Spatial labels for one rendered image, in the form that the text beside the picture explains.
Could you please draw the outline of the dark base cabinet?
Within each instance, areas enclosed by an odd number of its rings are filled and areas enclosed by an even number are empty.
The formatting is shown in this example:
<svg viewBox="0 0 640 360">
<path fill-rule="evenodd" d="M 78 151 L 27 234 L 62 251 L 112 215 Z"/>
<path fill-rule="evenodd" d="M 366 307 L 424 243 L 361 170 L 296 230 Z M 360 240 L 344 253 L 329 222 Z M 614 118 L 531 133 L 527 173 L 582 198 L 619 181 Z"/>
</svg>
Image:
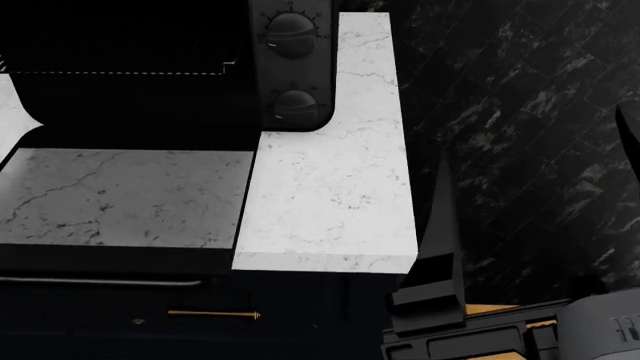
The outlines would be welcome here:
<svg viewBox="0 0 640 360">
<path fill-rule="evenodd" d="M 19 271 L 0 276 L 203 281 L 198 287 L 0 282 L 0 360 L 381 360 L 397 275 Z M 259 320 L 168 310 L 258 311 Z"/>
</svg>

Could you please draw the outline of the glass toaster oven door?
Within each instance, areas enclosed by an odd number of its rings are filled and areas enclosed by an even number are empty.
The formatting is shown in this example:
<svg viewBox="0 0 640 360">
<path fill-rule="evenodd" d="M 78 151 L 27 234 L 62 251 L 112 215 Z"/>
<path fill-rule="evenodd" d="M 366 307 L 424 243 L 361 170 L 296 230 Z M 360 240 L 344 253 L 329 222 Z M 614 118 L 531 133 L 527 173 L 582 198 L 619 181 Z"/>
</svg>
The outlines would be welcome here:
<svg viewBox="0 0 640 360">
<path fill-rule="evenodd" d="M 28 132 L 0 161 L 0 275 L 229 272 L 259 137 Z"/>
</svg>

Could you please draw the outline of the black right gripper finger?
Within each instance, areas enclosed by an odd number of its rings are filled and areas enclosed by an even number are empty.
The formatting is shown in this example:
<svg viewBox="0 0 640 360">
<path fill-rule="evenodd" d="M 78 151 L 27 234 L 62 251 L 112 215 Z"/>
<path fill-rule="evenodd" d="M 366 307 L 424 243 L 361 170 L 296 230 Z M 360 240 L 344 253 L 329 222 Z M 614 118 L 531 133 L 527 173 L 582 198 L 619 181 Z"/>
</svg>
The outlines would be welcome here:
<svg viewBox="0 0 640 360">
<path fill-rule="evenodd" d="M 640 120 L 628 118 L 617 105 L 615 121 L 626 158 L 640 188 Z"/>
<path fill-rule="evenodd" d="M 458 325 L 465 315 L 455 187 L 441 155 L 429 221 L 415 263 L 391 294 L 391 319 L 397 332 L 419 332 Z"/>
</svg>

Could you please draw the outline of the black toaster oven body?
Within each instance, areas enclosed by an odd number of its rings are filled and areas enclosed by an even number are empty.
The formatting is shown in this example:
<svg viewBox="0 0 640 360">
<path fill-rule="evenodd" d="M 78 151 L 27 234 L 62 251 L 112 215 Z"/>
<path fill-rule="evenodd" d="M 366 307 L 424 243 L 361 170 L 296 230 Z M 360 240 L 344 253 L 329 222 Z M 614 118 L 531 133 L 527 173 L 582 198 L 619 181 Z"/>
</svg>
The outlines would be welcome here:
<svg viewBox="0 0 640 360">
<path fill-rule="evenodd" d="M 315 23 L 309 56 L 267 47 L 267 26 L 286 13 Z M 338 26 L 338 0 L 0 0 L 0 74 L 45 124 L 313 131 L 335 106 Z M 293 89 L 318 102 L 314 125 L 274 118 Z"/>
</svg>

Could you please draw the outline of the large black oven knob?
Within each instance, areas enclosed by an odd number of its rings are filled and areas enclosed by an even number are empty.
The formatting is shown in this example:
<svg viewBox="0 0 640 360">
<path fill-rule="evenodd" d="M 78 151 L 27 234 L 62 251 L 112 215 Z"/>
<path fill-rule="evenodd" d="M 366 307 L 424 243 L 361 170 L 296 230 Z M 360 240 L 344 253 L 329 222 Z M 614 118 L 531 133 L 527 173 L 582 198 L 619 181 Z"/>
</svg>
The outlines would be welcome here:
<svg viewBox="0 0 640 360">
<path fill-rule="evenodd" d="M 302 14 L 279 14 L 267 26 L 267 47 L 287 59 L 302 59 L 316 48 L 317 27 Z"/>
</svg>

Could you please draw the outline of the small black oven knob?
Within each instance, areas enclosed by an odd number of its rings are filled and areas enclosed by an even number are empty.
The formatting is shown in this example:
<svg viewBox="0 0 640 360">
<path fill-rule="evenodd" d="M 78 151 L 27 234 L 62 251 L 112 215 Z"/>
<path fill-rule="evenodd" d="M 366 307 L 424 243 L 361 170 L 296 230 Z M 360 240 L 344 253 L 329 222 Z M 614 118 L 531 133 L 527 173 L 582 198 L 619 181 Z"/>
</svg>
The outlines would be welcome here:
<svg viewBox="0 0 640 360">
<path fill-rule="evenodd" d="M 319 105 L 315 98 L 302 90 L 287 90 L 274 101 L 272 113 L 275 119 L 282 122 L 310 127 L 319 118 Z"/>
</svg>

